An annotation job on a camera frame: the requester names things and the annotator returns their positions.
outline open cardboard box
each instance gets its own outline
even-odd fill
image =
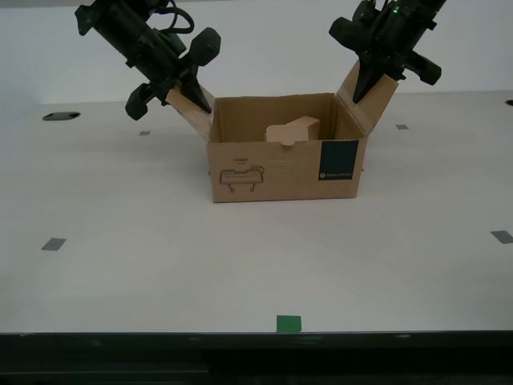
[[[357,63],[336,94],[214,99],[212,114],[173,89],[168,102],[208,141],[214,202],[356,197],[367,137],[398,83],[383,76],[358,103]],[[302,116],[321,121],[319,140],[284,146],[265,130]]]

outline white wall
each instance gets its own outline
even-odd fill
[[[236,0],[183,7],[223,39],[220,56],[200,70],[215,95],[334,91],[356,55],[328,35],[358,0]],[[77,32],[74,7],[0,10],[0,100],[13,88],[37,103],[125,100],[143,82],[137,70],[92,31]],[[400,92],[513,90],[512,0],[448,0],[418,52],[443,68],[436,87],[409,73]],[[159,16],[156,26],[169,17]]]

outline box flap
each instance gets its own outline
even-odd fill
[[[337,91],[337,96],[357,122],[362,135],[368,136],[383,115],[386,106],[398,87],[398,82],[384,75],[358,104],[353,103],[354,90],[360,72],[358,61]]]
[[[216,98],[214,98],[214,96],[203,87],[201,90],[208,101],[208,105],[212,108],[212,113],[210,114],[183,96],[180,93],[179,86],[176,86],[169,91],[166,101],[174,107],[205,140],[210,140],[210,129],[212,127],[214,117],[214,104],[216,102]]]

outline cable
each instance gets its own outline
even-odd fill
[[[176,3],[175,3],[175,0],[170,0],[171,1],[171,4],[175,7],[176,7]],[[176,22],[178,21],[178,14],[175,14],[175,17],[173,18],[173,23],[171,24],[171,26],[169,28],[174,28],[175,25],[176,25]]]
[[[175,19],[173,20],[171,26],[165,30],[161,30],[161,32],[165,34],[191,34],[194,31],[194,20],[192,20],[191,15],[181,8],[178,8],[175,5],[174,0],[172,0],[172,4],[172,7],[164,8],[163,10],[157,10],[158,14],[175,14]],[[175,28],[176,19],[178,16],[181,16],[189,23],[187,28]]]

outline black robotic gripper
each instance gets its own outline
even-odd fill
[[[206,112],[212,111],[198,83],[198,67],[209,64],[220,52],[221,37],[205,28],[186,46],[178,34],[191,33],[192,18],[183,10],[168,7],[168,0],[96,0],[75,12],[79,33],[97,30],[119,53],[127,65],[137,68],[148,78],[132,92],[126,110],[134,120],[147,113],[147,103],[158,98],[166,103],[168,92],[180,85],[181,93]],[[178,14],[189,22],[188,28],[152,29],[146,21],[154,14]]]

